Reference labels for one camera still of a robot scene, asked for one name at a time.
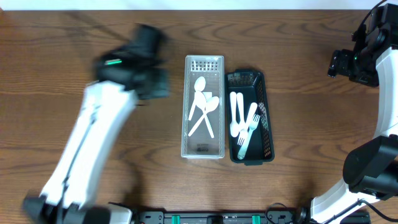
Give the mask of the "white plastic utensil handle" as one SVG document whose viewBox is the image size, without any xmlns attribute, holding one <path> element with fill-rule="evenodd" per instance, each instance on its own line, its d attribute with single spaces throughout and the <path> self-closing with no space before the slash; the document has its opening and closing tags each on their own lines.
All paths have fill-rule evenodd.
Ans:
<svg viewBox="0 0 398 224">
<path fill-rule="evenodd" d="M 194 100 L 193 100 L 192 106 L 190 108 L 190 113 L 189 113 L 189 116 L 188 116 L 188 120 L 189 121 L 192 119 L 194 111 L 195 111 L 195 107 L 197 105 L 196 94 L 197 93 L 201 93 L 205 89 L 205 85 L 206 85 L 205 77 L 198 77 L 197 80 L 195 81 L 195 84 L 194 84 L 194 89 L 195 89 Z"/>
</svg>

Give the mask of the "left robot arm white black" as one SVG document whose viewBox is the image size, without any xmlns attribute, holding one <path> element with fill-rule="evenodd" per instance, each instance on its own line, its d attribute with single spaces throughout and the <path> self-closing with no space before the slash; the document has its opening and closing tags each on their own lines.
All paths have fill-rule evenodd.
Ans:
<svg viewBox="0 0 398 224">
<path fill-rule="evenodd" d="M 38 196 L 22 204 L 34 223 L 137 223 L 135 211 L 118 203 L 96 204 L 98 184 L 115 141 L 140 100 L 169 94 L 160 67 L 166 35 L 141 24 L 120 47 L 95 58 L 95 79 L 87 84 L 63 154 Z"/>
</svg>

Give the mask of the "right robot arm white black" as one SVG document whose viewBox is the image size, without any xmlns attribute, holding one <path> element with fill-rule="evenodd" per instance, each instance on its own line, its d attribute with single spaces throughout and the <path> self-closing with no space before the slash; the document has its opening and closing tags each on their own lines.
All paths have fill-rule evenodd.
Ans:
<svg viewBox="0 0 398 224">
<path fill-rule="evenodd" d="M 293 223 L 362 223 L 356 211 L 365 205 L 397 222 L 374 207 L 397 196 L 397 5 L 380 1 L 364 19 L 369 24 L 351 36 L 354 49 L 334 51 L 327 74 L 379 89 L 374 136 L 347 155 L 342 179 L 300 208 Z"/>
</svg>

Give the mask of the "white plastic utensil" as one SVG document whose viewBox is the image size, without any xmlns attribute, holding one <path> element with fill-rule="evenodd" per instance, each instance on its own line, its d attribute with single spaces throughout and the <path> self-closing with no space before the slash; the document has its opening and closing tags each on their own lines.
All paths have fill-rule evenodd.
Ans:
<svg viewBox="0 0 398 224">
<path fill-rule="evenodd" d="M 211 128 L 210 121 L 208 120 L 208 117 L 207 117 L 207 113 L 209 111 L 211 111 L 211 109 L 210 108 L 209 109 L 206 108 L 208 105 L 210 107 L 212 107 L 213 103 L 209 102 L 209 104 L 208 104 L 208 102 L 207 102 L 207 100 L 206 100 L 206 98 L 205 98 L 205 96 L 204 96 L 204 94 L 202 92 L 196 94 L 196 100 L 197 100 L 197 106 L 203 112 L 203 115 L 202 115 L 201 118 L 205 120 L 206 126 L 208 128 L 208 131 L 209 131 L 209 134 L 210 134 L 211 138 L 214 138 L 213 130 Z"/>
</svg>

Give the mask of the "white plastic spoon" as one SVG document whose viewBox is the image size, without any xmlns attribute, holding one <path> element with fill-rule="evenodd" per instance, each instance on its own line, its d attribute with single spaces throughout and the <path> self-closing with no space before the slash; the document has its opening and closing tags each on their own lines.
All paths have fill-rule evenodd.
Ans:
<svg viewBox="0 0 398 224">
<path fill-rule="evenodd" d="M 229 126 L 230 134 L 233 138 L 236 138 L 239 134 L 239 125 L 236 121 L 236 106 L 237 106 L 237 93 L 232 91 L 229 94 L 230 106 L 231 106 L 231 123 Z"/>
<path fill-rule="evenodd" d="M 206 125 L 208 127 L 209 134 L 210 134 L 211 138 L 214 138 L 215 136 L 214 136 L 213 130 L 211 128 L 211 124 L 210 124 L 207 114 L 209 112 L 214 111 L 218 107 L 220 99 L 218 96 L 213 96 L 208 101 L 206 100 L 206 98 L 204 96 L 196 96 L 195 99 L 197 101 L 197 106 L 202 110 L 203 115 L 194 124 L 193 128 L 190 130 L 188 135 L 191 136 L 197 130 L 197 128 L 199 127 L 201 122 L 203 120 L 205 120 Z"/>
</svg>

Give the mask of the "white plastic fork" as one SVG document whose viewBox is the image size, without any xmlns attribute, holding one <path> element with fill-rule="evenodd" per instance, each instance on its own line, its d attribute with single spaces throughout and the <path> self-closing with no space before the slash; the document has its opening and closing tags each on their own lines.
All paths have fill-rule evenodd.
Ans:
<svg viewBox="0 0 398 224">
<path fill-rule="evenodd" d="M 245 125 L 244 120 L 244 98 L 242 93 L 237 93 L 237 104 L 239 111 L 239 130 L 241 131 Z"/>
<path fill-rule="evenodd" d="M 250 123 L 252 121 L 252 118 L 253 118 L 256 110 L 257 110 L 257 103 L 255 103 L 255 102 L 251 103 L 251 105 L 249 107 L 247 120 L 246 120 L 246 122 L 245 122 L 245 124 L 243 126 L 243 129 L 239 133 L 239 139 L 238 139 L 238 145 L 239 146 L 242 146 L 244 141 L 247 139 L 248 128 L 249 128 L 249 125 L 250 125 Z"/>
</svg>

